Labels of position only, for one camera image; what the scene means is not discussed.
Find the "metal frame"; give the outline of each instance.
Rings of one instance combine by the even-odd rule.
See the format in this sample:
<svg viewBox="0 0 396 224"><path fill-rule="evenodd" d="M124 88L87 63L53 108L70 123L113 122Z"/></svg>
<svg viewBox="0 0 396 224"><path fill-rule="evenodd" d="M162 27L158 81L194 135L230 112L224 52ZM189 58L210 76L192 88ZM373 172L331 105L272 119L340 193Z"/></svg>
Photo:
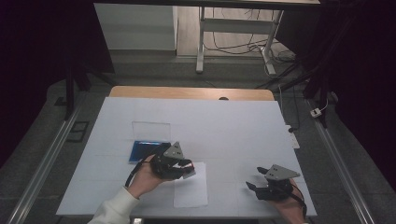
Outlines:
<svg viewBox="0 0 396 224"><path fill-rule="evenodd" d="M273 10L304 10L318 11L334 8L354 7L355 0L348 3L338 3L337 1L325 1L320 4L301 4L292 2L265 2L246 0L94 0L94 3L107 4L129 4L129 5L152 5L152 6L180 6L180 7L232 7L232 8L255 8Z"/></svg>
<svg viewBox="0 0 396 224"><path fill-rule="evenodd" d="M310 110L314 108L308 100L305 100L305 102ZM364 201L361 191L353 181L352 175L348 171L347 166L340 152L338 151L337 146L332 140L332 136L330 135L329 131L323 128L318 119L315 119L315 126L317 127L318 133L329 152L332 164L334 165L337 174L340 176L341 182L343 183L346 193L349 195L352 204L355 207L356 214L361 220L361 223L374 224L375 221L371 215L370 209L367 206L366 201Z"/></svg>
<svg viewBox="0 0 396 224"><path fill-rule="evenodd" d="M278 11L273 21L242 21L215 18L205 19L205 7L201 7L196 73L201 74L204 72L204 32L217 32L268 35L267 43L265 48L261 48L261 53L268 74L270 76L275 75L276 71L271 62L269 51L275 38L282 14L283 11Z"/></svg>
<svg viewBox="0 0 396 224"><path fill-rule="evenodd" d="M23 223L27 218L30 209L35 202L35 198L40 192L41 188L46 181L48 174L50 173L50 169L58 157L59 152L61 151L62 146L64 145L64 141L66 140L69 131L71 130L73 123L75 122L78 113L81 109L82 104L84 103L85 97L87 93L81 92L78 95L76 106L73 113L70 115L68 120L65 120L59 129L58 133L55 136L55 139L52 141L49 149L43 157L43 160L38 165L38 168L35 170L35 174L27 185L25 191L23 192L20 200L14 208L14 211L11 213L7 223L16 224Z"/></svg>

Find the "human hand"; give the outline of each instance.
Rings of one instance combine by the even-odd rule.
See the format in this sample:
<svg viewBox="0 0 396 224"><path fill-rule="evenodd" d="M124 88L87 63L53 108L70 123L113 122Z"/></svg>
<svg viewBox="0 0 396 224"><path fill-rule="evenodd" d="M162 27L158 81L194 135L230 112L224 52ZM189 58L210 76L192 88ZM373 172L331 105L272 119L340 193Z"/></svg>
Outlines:
<svg viewBox="0 0 396 224"><path fill-rule="evenodd" d="M296 183L294 182L293 179L290 180L290 183L293 186L296 186ZM301 192L293 187L293 192L292 194L296 195L300 199L303 198L303 195ZM296 200L292 199L289 197L286 200L275 202L275 201L269 201L269 203L276 208L276 210L279 212L279 214L290 224L302 224L304 223L304 216L303 216L303 208L300 205L299 202Z"/></svg>
<svg viewBox="0 0 396 224"><path fill-rule="evenodd" d="M132 184L127 189L132 196L138 199L142 194L150 192L157 188L161 183L169 181L166 179L160 179L156 176L152 170L149 161L154 157L151 155L146 158L145 162L142 163L139 171L134 175Z"/></svg>

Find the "connector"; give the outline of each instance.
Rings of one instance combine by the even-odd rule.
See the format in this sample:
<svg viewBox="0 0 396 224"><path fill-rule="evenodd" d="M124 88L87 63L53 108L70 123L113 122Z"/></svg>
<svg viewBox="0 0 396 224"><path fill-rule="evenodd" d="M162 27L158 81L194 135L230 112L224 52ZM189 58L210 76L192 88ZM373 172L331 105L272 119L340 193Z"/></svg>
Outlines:
<svg viewBox="0 0 396 224"><path fill-rule="evenodd" d="M320 115L321 115L321 112L320 112L319 108L316 108L316 109L311 110L311 116L312 116L313 118L317 118L317 117L319 117Z"/></svg>

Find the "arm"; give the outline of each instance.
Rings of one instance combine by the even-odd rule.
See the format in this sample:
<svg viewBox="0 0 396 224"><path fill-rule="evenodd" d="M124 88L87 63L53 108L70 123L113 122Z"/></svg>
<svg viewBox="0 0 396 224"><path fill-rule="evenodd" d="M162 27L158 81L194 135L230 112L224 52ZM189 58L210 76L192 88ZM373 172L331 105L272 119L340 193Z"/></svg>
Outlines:
<svg viewBox="0 0 396 224"><path fill-rule="evenodd" d="M293 179L290 180L291 184L297 186ZM294 195L299 198L302 198L303 195L300 193L297 188L293 187ZM303 216L303 208L301 205L292 198L288 198L284 201L280 202L269 202L271 205L276 208L279 214L289 223L289 224L304 224L304 216Z"/></svg>
<svg viewBox="0 0 396 224"><path fill-rule="evenodd" d="M146 161L150 161L151 158L152 156L148 157ZM114 198L103 202L89 223L129 224L129 216L138 205L139 197L154 190L164 181L166 180L152 173L148 162L144 162L134 176L131 186L127 189L122 188Z"/></svg>

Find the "aluminum rail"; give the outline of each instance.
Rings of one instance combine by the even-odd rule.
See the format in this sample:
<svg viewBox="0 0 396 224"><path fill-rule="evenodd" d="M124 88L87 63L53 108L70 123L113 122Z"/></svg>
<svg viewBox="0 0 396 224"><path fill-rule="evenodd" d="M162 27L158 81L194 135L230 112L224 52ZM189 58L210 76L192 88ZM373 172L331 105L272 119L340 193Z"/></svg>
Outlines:
<svg viewBox="0 0 396 224"><path fill-rule="evenodd" d="M314 109L314 107L309 103L308 100L305 101L309 108ZM332 163L337 171L337 174L340 176L341 182L344 185L346 193L349 195L353 206L355 207L356 213L361 220L361 223L365 224L375 224L374 218L371 215L370 209L367 206L366 201L361 195L361 191L356 186L355 182L352 179L350 172L347 169L347 166L338 151L337 146L332 140L332 136L329 131L321 125L318 119L315 119L315 126L317 127L318 133L329 152L329 156L332 159Z"/></svg>
<svg viewBox="0 0 396 224"><path fill-rule="evenodd" d="M23 223L26 219L38 193L40 192L41 188L44 185L44 182L47 179L48 174L50 173L50 169L53 163L55 162L59 152L61 151L62 146L64 145L64 141L66 140L66 137L69 134L78 116L81 106L85 101L86 95L86 92L79 93L76 100L76 107L74 112L71 114L69 120L65 120L64 123L61 125L61 128L59 129L54 140L49 146L49 149L44 155L43 160L40 162L38 168L35 170L35 174L27 185L25 191L23 192L7 223Z"/></svg>

